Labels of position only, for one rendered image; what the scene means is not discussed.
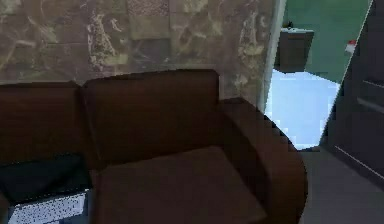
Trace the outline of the brown sofa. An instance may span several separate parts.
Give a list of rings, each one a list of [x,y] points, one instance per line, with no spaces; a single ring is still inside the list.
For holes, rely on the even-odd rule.
[[[303,160],[212,70],[0,85],[0,165],[84,156],[90,224],[299,224]]]

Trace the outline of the dark brown cabinet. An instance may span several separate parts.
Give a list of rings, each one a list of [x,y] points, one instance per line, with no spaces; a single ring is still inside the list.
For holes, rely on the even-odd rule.
[[[313,37],[313,30],[282,28],[274,68],[283,73],[303,72]]]

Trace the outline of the grey laptop with black screen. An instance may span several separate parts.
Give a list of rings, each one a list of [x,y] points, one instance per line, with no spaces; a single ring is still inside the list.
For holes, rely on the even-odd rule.
[[[62,154],[0,165],[9,203],[0,224],[90,224],[93,186],[84,156]]]

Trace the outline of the dark grey room door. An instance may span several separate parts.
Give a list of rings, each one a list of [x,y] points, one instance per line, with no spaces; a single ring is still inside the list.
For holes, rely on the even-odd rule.
[[[372,0],[320,146],[384,191],[384,0]]]

